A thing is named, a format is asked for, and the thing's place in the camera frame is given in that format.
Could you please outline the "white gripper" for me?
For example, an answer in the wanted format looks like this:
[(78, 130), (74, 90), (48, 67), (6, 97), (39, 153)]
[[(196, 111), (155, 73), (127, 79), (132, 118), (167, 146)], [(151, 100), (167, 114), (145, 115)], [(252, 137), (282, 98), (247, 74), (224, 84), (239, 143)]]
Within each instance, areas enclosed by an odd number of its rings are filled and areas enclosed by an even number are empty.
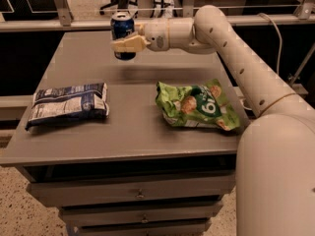
[(147, 47), (152, 51), (169, 49), (168, 20), (153, 19), (144, 24), (135, 24), (135, 32), (125, 37), (113, 37), (110, 47), (115, 52), (137, 53)]

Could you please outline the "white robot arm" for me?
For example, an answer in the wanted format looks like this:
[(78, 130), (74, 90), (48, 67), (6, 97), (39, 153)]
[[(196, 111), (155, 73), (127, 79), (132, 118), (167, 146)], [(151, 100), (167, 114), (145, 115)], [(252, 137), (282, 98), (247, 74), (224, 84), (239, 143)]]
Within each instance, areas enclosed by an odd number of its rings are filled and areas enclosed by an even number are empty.
[(200, 8), (191, 24), (155, 19), (112, 41), (116, 52), (212, 47), (240, 87), (255, 120), (236, 159), (237, 236), (315, 236), (315, 109), (233, 30), (217, 7)]

